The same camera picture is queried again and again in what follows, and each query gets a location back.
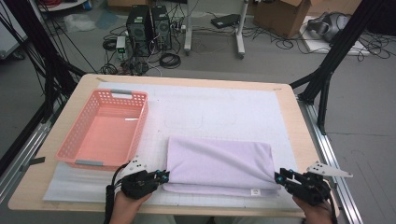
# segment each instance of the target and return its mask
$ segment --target wooden table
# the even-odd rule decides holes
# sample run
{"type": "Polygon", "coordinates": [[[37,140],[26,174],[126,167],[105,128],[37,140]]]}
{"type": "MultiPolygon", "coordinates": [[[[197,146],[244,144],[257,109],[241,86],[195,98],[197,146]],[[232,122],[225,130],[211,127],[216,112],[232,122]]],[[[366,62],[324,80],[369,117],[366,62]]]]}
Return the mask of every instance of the wooden table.
{"type": "MultiPolygon", "coordinates": [[[[55,171],[57,161],[55,154],[65,139],[67,132],[78,117],[92,90],[100,82],[120,82],[137,84],[211,87],[241,90],[273,91],[282,112],[283,119],[290,137],[291,147],[299,170],[303,171],[314,161],[318,161],[314,143],[304,122],[300,107],[297,104],[291,87],[287,84],[221,81],[167,77],[122,77],[108,75],[86,75],[78,83],[62,114],[52,127],[43,146],[36,157],[45,157],[44,163],[32,165],[26,172],[21,183],[11,197],[8,206],[16,210],[47,210],[47,211],[94,211],[104,212],[103,203],[55,203],[42,200],[55,171]]],[[[267,216],[267,217],[303,217],[300,211],[282,209],[246,209],[223,207],[191,207],[143,205],[140,213],[174,214],[174,215],[205,215],[205,216],[267,216]]]]}

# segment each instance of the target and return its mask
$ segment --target desk leg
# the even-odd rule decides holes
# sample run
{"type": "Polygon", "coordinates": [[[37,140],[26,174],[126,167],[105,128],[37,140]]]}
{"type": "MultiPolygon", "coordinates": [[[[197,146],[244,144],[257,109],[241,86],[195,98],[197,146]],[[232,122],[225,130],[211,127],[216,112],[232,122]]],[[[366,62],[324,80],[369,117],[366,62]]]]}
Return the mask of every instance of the desk leg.
{"type": "Polygon", "coordinates": [[[184,52],[186,52],[187,56],[190,55],[191,39],[192,39],[191,3],[190,0],[187,0],[187,25],[186,25],[186,36],[184,39],[184,52]]]}
{"type": "Polygon", "coordinates": [[[236,44],[238,46],[238,55],[241,59],[245,57],[245,46],[244,46],[244,40],[242,38],[242,31],[244,29],[244,23],[245,23],[245,17],[247,15],[247,11],[248,11],[248,0],[244,0],[239,26],[235,31],[236,44]]]}

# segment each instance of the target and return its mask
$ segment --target pink object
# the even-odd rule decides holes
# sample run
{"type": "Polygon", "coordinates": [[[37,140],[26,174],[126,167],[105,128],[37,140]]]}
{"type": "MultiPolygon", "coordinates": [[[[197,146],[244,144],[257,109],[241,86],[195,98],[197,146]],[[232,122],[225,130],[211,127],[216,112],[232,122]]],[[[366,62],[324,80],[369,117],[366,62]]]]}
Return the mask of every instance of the pink object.
{"type": "Polygon", "coordinates": [[[76,168],[116,170],[134,157],[148,112],[145,92],[93,91],[57,159],[76,168]]]}
{"type": "Polygon", "coordinates": [[[277,195],[271,147],[260,142],[170,137],[165,190],[235,196],[277,195]]]}

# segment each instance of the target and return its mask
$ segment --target towel fold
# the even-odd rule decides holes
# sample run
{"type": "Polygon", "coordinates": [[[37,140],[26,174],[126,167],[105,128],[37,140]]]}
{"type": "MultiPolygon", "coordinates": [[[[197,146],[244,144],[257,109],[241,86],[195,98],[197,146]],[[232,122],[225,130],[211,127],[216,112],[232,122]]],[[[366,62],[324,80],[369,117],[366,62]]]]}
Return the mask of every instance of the towel fold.
{"type": "Polygon", "coordinates": [[[172,136],[163,188],[179,193],[269,196],[280,189],[274,180],[271,146],[172,136]]]}

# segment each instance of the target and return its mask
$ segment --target human hand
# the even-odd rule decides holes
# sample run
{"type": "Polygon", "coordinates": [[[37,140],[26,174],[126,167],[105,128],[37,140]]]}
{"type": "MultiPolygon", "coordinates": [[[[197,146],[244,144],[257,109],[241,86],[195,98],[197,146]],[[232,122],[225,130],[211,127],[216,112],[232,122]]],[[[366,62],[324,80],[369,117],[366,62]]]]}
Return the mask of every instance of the human hand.
{"type": "Polygon", "coordinates": [[[303,209],[306,218],[306,224],[332,224],[332,213],[326,208],[324,203],[312,206],[303,200],[294,197],[293,200],[301,209],[303,209]]]}
{"type": "Polygon", "coordinates": [[[128,198],[122,190],[120,190],[114,201],[110,224],[130,224],[134,220],[140,205],[142,205],[142,203],[150,196],[151,194],[148,194],[141,199],[135,200],[128,198]]]}

